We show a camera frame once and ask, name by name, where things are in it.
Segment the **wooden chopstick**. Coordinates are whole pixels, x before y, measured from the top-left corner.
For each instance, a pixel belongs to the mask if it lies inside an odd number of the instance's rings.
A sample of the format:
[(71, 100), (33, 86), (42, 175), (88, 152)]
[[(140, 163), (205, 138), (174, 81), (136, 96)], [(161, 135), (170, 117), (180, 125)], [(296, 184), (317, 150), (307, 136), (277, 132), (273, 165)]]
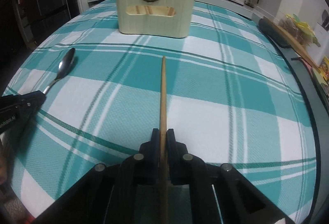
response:
[(166, 152), (167, 107), (166, 107), (166, 59), (162, 57), (160, 96), (160, 213), (161, 223), (168, 223), (168, 170)]

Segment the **metal spoon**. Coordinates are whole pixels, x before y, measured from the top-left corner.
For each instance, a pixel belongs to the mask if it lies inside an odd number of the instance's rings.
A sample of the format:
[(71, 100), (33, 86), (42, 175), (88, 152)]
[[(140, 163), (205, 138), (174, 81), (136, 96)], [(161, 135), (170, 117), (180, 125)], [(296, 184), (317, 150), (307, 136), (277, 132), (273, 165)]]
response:
[(71, 66), (73, 65), (74, 58), (75, 58), (75, 48), (71, 48), (70, 50), (67, 51), (65, 56), (60, 61), (58, 69), (57, 69), (56, 77), (44, 89), (44, 91), (43, 91), (44, 95), (46, 95), (48, 93), (50, 88), (53, 87), (53, 85), (55, 83), (57, 83), (57, 81), (63, 79), (69, 73)]

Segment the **teal white checkered tablecloth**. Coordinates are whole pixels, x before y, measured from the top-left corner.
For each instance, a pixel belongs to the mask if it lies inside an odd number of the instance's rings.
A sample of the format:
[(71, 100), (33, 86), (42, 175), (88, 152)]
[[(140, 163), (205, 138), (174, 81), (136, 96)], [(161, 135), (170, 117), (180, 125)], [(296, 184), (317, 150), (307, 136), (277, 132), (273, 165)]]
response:
[(308, 217), (311, 120), (291, 70), (253, 21), (195, 2), (184, 39), (125, 35), (106, 0), (42, 42), (5, 94), (44, 90), (71, 48), (76, 64), (51, 87), (14, 158), (12, 188), (34, 217), (95, 164), (119, 164), (150, 139), (163, 64), (176, 139), (204, 162), (231, 163), (295, 223)]

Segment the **yellow cartoon cup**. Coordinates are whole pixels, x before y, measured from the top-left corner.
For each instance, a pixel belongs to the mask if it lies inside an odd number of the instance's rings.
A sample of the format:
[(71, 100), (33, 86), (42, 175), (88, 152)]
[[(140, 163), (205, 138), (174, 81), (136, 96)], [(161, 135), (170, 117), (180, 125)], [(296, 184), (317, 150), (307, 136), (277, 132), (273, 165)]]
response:
[(322, 77), (326, 80), (326, 82), (329, 82), (329, 60), (326, 56), (323, 57), (319, 69)]

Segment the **wooden cutting board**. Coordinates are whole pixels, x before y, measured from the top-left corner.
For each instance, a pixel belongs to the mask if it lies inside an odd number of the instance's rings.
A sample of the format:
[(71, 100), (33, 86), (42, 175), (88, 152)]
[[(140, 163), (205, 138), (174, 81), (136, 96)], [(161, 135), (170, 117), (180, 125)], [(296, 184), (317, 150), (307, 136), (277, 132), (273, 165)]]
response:
[(302, 59), (304, 59), (317, 72), (320, 72), (318, 65), (302, 47), (302, 45), (281, 26), (274, 24), (271, 20), (263, 17), (258, 22), (259, 29), (281, 48), (293, 49)]

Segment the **cream utensil holder box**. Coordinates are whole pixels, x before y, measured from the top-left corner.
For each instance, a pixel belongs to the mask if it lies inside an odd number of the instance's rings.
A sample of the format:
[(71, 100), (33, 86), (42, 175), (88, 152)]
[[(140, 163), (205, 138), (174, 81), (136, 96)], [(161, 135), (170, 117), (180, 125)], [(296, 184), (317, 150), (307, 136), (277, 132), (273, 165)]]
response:
[(116, 0), (119, 31), (185, 38), (195, 0)]

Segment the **fruit basket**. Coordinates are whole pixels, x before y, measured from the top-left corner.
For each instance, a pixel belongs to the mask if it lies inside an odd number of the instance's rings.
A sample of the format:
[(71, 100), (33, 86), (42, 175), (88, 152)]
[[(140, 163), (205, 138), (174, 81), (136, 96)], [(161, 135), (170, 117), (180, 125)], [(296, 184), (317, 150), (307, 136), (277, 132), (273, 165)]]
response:
[(295, 14), (286, 14), (284, 18), (279, 21), (279, 26), (285, 29), (291, 36), (293, 36), (302, 46), (310, 46), (315, 44), (320, 47), (320, 43), (315, 35), (315, 32), (307, 22), (299, 20)]

